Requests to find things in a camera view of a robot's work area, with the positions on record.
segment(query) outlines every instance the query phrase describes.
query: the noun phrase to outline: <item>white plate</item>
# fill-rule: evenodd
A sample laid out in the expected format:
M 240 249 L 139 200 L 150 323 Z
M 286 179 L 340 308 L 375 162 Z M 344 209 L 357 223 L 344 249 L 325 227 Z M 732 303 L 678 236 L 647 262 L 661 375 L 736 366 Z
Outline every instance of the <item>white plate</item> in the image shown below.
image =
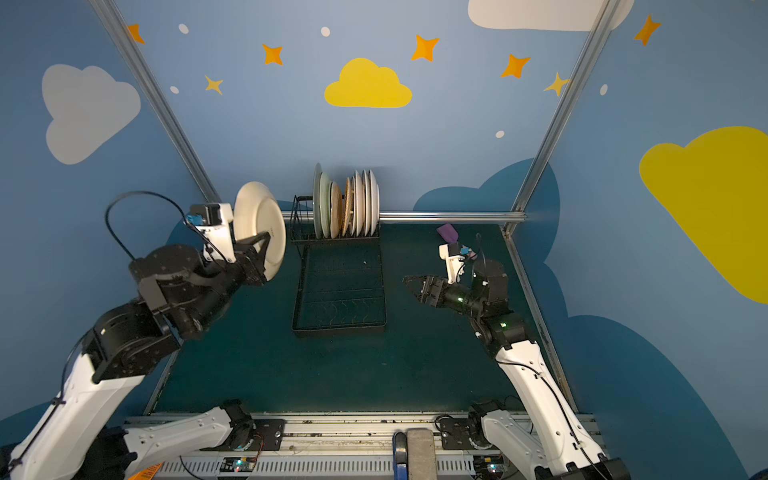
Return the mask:
M 372 219 L 372 212 L 371 212 L 371 175 L 370 170 L 363 171 L 363 175 L 366 176 L 366 226 L 365 226 L 365 235 L 368 236 L 371 234 L 371 219 Z
M 362 226 L 366 222 L 366 189 L 364 185 L 360 174 L 355 170 L 355 237 L 359 237 Z
M 320 226 L 320 174 L 323 168 L 320 164 L 315 165 L 314 187 L 312 189 L 312 218 L 315 223 L 315 238 L 322 238 L 323 228 Z
M 326 172 L 320 175 L 320 225 L 323 238 L 331 237 L 331 179 Z
M 371 175 L 371 234 L 376 231 L 376 227 L 379 225 L 379 184 L 376 183 L 376 176 L 373 171 Z
M 286 224 L 283 212 L 270 189 L 261 182 L 249 182 L 240 188 L 235 200 L 232 228 L 235 240 L 270 232 L 270 245 L 266 248 L 264 276 L 272 280 L 286 252 Z

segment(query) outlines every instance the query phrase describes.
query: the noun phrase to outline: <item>gray block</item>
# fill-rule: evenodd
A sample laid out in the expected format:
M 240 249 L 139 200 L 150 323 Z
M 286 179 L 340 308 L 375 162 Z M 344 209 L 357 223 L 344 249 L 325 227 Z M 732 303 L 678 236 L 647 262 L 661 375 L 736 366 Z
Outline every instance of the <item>gray block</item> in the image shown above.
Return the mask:
M 408 480 L 437 480 L 435 439 L 432 430 L 410 429 L 408 436 Z

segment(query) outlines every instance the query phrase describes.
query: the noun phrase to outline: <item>purple sponge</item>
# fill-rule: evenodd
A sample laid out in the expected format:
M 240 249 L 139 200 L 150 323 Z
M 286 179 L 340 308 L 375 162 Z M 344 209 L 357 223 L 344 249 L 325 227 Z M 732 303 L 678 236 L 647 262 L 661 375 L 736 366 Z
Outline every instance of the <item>purple sponge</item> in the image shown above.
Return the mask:
M 437 233 L 440 233 L 440 237 L 442 237 L 446 243 L 458 242 L 458 232 L 456 232 L 456 229 L 450 223 L 446 223 L 442 227 L 439 227 Z

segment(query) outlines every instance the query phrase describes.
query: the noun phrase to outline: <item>brown plate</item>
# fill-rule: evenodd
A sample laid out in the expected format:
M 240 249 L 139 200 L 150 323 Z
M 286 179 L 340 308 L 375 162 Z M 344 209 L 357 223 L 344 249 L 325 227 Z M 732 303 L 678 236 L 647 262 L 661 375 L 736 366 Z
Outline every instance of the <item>brown plate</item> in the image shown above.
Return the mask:
M 355 191 L 351 178 L 346 179 L 346 193 L 344 196 L 344 227 L 342 228 L 342 237 L 346 236 L 352 223 L 352 205 L 355 204 Z
M 331 238 L 339 236 L 343 222 L 344 205 L 341 200 L 341 189 L 336 182 L 331 185 Z

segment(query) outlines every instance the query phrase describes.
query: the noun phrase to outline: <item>dish rack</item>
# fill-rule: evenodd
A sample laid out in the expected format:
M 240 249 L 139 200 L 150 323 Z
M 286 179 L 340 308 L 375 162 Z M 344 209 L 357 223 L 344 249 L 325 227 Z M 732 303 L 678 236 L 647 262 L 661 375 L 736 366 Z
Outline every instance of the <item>dish rack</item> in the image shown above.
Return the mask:
M 317 239 L 312 215 L 312 197 L 294 197 L 290 239 L 301 257 L 301 275 L 293 332 L 320 336 L 384 331 L 379 228 L 369 237 Z

